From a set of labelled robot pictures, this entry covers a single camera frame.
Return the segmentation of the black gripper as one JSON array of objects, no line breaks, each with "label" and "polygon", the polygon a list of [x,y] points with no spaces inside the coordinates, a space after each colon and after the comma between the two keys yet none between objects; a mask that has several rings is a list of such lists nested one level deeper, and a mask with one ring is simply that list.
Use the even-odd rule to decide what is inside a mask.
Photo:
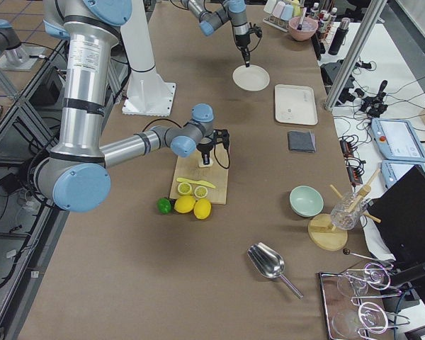
[{"label": "black gripper", "polygon": [[224,149],[228,152],[230,148],[230,134],[226,129],[214,129],[211,135],[205,136],[206,143],[200,143],[196,149],[201,152],[201,159],[207,164],[210,159],[210,152],[216,145],[223,144]]},{"label": "black gripper", "polygon": [[250,66],[250,52],[248,46],[251,43],[251,34],[255,34],[258,38],[262,38],[261,27],[252,23],[233,26],[234,42],[237,48],[241,50],[245,67]]}]

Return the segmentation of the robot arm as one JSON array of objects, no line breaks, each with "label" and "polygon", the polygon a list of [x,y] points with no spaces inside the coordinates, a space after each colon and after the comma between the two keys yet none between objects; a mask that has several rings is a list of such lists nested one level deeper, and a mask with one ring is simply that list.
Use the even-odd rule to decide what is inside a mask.
[{"label": "robot arm", "polygon": [[206,1],[170,1],[178,9],[191,12],[198,20],[198,26],[205,36],[211,36],[226,23],[232,27],[235,47],[240,51],[244,66],[251,66],[251,52],[255,50],[263,36],[261,26],[252,24],[247,18],[245,1],[219,1],[220,7],[210,11]]},{"label": "robot arm", "polygon": [[33,176],[36,188],[57,207],[92,210],[110,192],[109,167],[162,147],[188,157],[213,139],[213,110],[200,103],[182,127],[156,126],[100,146],[111,50],[129,43],[132,31],[145,52],[152,50],[144,7],[136,1],[45,1],[43,6],[47,33],[69,41],[59,141]]}]

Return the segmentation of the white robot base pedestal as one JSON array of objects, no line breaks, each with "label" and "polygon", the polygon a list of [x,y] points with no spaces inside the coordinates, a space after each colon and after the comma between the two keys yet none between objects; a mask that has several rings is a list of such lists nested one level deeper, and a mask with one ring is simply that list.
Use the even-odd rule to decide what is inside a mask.
[{"label": "white robot base pedestal", "polygon": [[131,4],[130,19],[120,28],[131,68],[123,113],[168,117],[176,85],[165,82],[157,72],[143,2]]}]

